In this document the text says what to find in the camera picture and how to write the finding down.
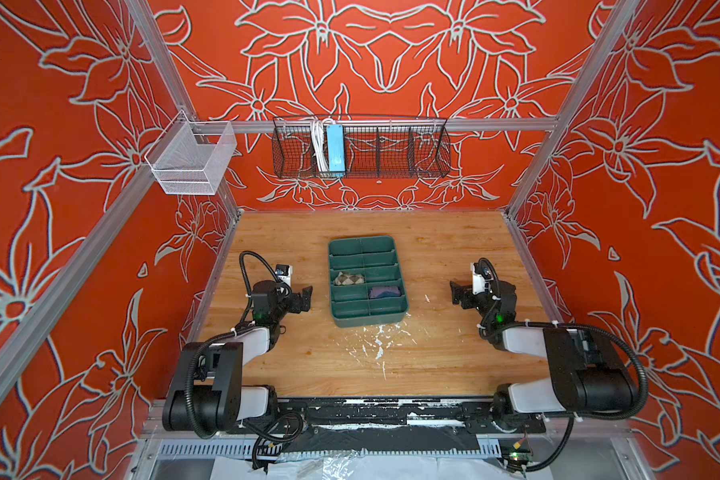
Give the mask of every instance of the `wire mesh basket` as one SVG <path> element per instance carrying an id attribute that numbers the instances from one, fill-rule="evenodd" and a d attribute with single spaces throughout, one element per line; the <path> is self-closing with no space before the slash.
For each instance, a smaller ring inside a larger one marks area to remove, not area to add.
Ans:
<path id="1" fill-rule="evenodd" d="M 180 111 L 145 155 L 167 194 L 214 195 L 235 153 L 237 138 L 231 123 L 215 136 L 194 133 L 196 123 Z"/>
<path id="2" fill-rule="evenodd" d="M 272 163 L 279 178 L 442 178 L 451 171 L 444 118 L 336 119 L 344 128 L 344 171 L 320 171 L 311 124 L 327 116 L 278 117 Z M 323 153 L 328 158 L 328 142 Z"/>

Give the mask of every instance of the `green tray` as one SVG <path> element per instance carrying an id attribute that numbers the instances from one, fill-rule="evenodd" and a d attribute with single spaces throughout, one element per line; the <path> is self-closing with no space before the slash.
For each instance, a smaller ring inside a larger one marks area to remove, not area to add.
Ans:
<path id="1" fill-rule="evenodd" d="M 328 244 L 331 315 L 340 327 L 396 323 L 408 312 L 408 296 L 398 262 L 398 251 L 389 235 L 342 238 Z M 333 284 L 339 272 L 360 274 L 360 285 Z M 396 286 L 400 296 L 369 300 L 374 286 Z"/>

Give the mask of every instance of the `aluminum frame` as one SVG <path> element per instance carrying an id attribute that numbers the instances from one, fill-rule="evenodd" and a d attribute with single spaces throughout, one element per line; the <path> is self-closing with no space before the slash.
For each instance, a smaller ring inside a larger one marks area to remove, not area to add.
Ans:
<path id="1" fill-rule="evenodd" d="M 629 480 L 656 480 L 643 451 L 634 438 L 616 437 L 611 439 L 619 464 Z"/>
<path id="2" fill-rule="evenodd" d="M 135 172 L 133 179 L 0 348 L 0 404 L 154 182 L 147 165 Z"/>
<path id="3" fill-rule="evenodd" d="M 549 289 L 547 289 L 547 284 L 544 283 L 544 278 L 541 276 L 541 272 L 539 271 L 539 267 L 536 265 L 534 256 L 531 255 L 530 250 L 528 250 L 528 244 L 525 243 L 517 221 L 515 221 L 514 218 L 511 218 L 507 213 L 503 213 L 501 216 L 504 217 L 504 222 L 507 225 L 509 234 L 512 236 L 514 246 L 518 250 L 520 260 L 523 262 L 523 266 L 525 266 L 525 271 L 528 273 L 528 277 L 530 278 L 531 284 L 534 286 L 534 290 L 536 290 L 536 294 L 539 297 L 541 306 L 544 308 L 544 312 L 547 313 L 550 320 L 563 323 L 563 317 L 557 309 L 557 304 L 554 302 Z"/>
<path id="4" fill-rule="evenodd" d="M 163 83 L 176 106 L 176 110 L 184 110 L 190 120 L 197 120 L 197 110 L 192 105 L 190 93 L 186 90 L 184 82 L 179 75 L 176 64 L 173 63 L 168 46 L 163 41 L 163 34 L 157 27 L 152 8 L 146 0 L 125 0 L 128 12 L 139 29 L 146 49 L 152 55 L 152 60 L 160 72 Z"/>
<path id="5" fill-rule="evenodd" d="M 574 120 L 576 113 L 584 102 L 586 94 L 589 92 L 597 75 L 605 65 L 608 55 L 614 49 L 614 45 L 619 39 L 619 36 L 624 33 L 624 28 L 634 14 L 639 2 L 640 0 L 619 0 L 614 10 L 608 15 L 608 20 L 602 32 L 600 32 L 597 40 L 595 40 L 595 43 L 592 45 L 592 51 L 586 57 L 584 66 L 576 77 L 574 85 L 570 88 L 565 102 L 563 102 L 563 107 L 557 116 L 558 121 L 555 129 L 544 138 L 536 155 L 530 161 L 530 165 L 528 165 L 525 171 L 523 182 L 515 190 L 514 195 L 512 195 L 507 209 L 509 216 L 513 218 L 518 216 L 520 208 L 530 194 L 530 189 L 534 186 L 542 169 L 568 131 L 570 123 Z"/>
<path id="6" fill-rule="evenodd" d="M 192 321 L 192 330 L 190 330 L 190 334 L 187 337 L 187 342 L 196 342 L 200 336 L 202 326 L 205 325 L 208 310 L 210 309 L 211 301 L 213 300 L 213 295 L 216 293 L 216 287 L 219 285 L 221 274 L 224 271 L 226 258 L 230 254 L 232 241 L 235 239 L 237 225 L 240 223 L 240 219 L 242 218 L 242 210 L 240 210 L 235 204 L 235 199 L 232 197 L 232 192 L 230 192 L 230 186 L 226 181 L 222 180 L 216 194 L 222 198 L 222 202 L 227 208 L 227 211 L 230 212 L 232 219 L 230 221 L 230 226 L 224 234 L 224 241 L 220 246 L 216 262 L 213 264 L 213 270 L 211 271 L 210 278 L 206 284 L 206 289 L 203 291 L 200 306 L 198 306 L 197 312 L 195 313 L 195 319 Z"/>
<path id="7" fill-rule="evenodd" d="M 449 132 L 467 131 L 552 131 L 556 129 L 559 121 L 556 117 L 548 118 L 449 118 L 447 119 Z M 301 121 L 309 125 L 308 120 L 288 120 L 293 125 Z M 272 120 L 231 120 L 232 128 L 236 134 L 272 134 L 275 124 Z M 432 120 L 422 119 L 393 119 L 393 120 L 339 120 L 338 123 L 347 126 L 392 125 L 405 126 L 412 124 L 432 124 Z M 224 131 L 225 121 L 199 121 L 192 125 L 196 134 L 220 135 Z"/>

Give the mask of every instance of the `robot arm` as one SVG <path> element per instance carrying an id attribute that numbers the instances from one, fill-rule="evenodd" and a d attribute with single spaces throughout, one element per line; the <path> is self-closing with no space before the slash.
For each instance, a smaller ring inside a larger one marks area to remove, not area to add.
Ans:
<path id="1" fill-rule="evenodd" d="M 552 456 L 528 468 L 507 464 L 509 470 L 534 472 L 552 463 L 565 447 L 574 416 L 617 420 L 634 416 L 644 407 L 648 379 L 640 359 L 621 338 L 590 325 L 516 322 L 514 285 L 499 281 L 485 258 L 470 269 L 471 286 L 451 282 L 453 304 L 478 311 L 480 337 L 496 349 L 543 357 L 550 370 L 546 379 L 500 385 L 490 408 L 493 424 L 514 432 L 539 415 L 569 418 Z M 638 386 L 614 346 L 629 358 Z"/>
<path id="2" fill-rule="evenodd" d="M 265 264 L 274 280 L 250 287 L 243 259 L 254 256 Z M 275 390 L 267 386 L 242 386 L 242 367 L 271 350 L 278 341 L 280 322 L 288 313 L 308 312 L 312 287 L 294 293 L 290 287 L 293 268 L 277 265 L 275 270 L 253 252 L 240 253 L 240 267 L 249 302 L 240 322 L 229 333 L 205 342 L 188 343 L 170 384 L 163 408 L 167 431 L 194 431 L 209 438 L 218 431 L 231 431 L 239 420 L 267 414 L 277 404 Z M 248 313 L 252 319 L 246 321 Z M 212 379 L 212 385 L 195 381 Z"/>

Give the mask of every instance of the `blue power strip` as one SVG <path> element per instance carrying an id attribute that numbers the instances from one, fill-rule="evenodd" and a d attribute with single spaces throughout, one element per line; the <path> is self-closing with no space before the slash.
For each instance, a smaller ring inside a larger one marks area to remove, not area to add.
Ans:
<path id="1" fill-rule="evenodd" d="M 326 126 L 328 137 L 328 170 L 344 172 L 344 127 L 333 124 Z"/>

